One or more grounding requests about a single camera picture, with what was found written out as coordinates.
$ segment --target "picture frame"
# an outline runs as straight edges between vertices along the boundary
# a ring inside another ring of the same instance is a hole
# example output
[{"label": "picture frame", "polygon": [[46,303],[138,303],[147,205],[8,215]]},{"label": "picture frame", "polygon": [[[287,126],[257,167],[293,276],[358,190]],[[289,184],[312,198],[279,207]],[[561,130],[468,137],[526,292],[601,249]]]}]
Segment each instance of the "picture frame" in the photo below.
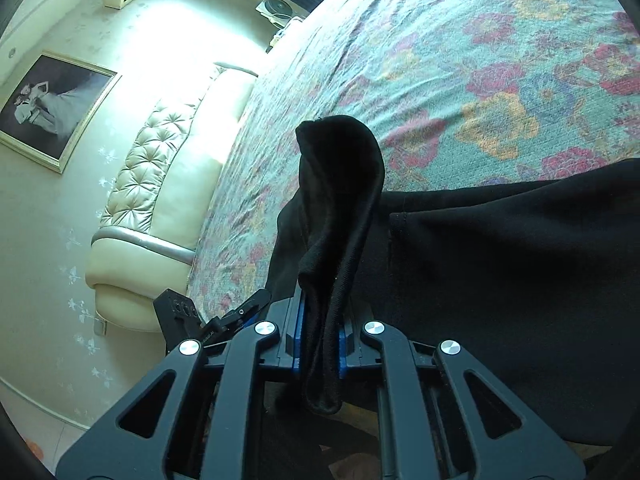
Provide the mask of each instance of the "picture frame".
[{"label": "picture frame", "polygon": [[61,173],[121,74],[75,57],[41,52],[0,96],[0,142]]}]

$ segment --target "floor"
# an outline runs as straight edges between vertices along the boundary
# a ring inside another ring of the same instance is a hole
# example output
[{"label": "floor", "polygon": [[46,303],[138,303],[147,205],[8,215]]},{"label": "floor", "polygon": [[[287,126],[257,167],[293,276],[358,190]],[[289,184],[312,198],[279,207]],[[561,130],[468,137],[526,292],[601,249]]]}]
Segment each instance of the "floor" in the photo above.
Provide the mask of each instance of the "floor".
[{"label": "floor", "polygon": [[159,98],[216,60],[260,70],[276,29],[256,4],[135,0],[114,10],[86,0],[38,46],[122,74],[62,175],[0,146],[0,378],[62,417],[92,425],[164,356],[160,334],[110,326],[94,335],[94,292],[84,283],[91,238]]},{"label": "floor", "polygon": [[52,473],[60,457],[84,434],[84,430],[43,412],[4,384],[0,384],[0,402],[15,429]]}]

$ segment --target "bed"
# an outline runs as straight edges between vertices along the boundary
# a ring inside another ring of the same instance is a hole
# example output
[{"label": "bed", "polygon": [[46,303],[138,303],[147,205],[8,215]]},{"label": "bed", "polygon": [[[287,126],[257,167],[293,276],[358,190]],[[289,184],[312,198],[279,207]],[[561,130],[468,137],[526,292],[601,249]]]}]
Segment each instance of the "bed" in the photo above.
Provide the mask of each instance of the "bed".
[{"label": "bed", "polygon": [[304,120],[365,123],[385,190],[564,178],[640,153],[640,37],[617,0],[325,0],[270,56],[191,270],[207,320],[264,286]]}]

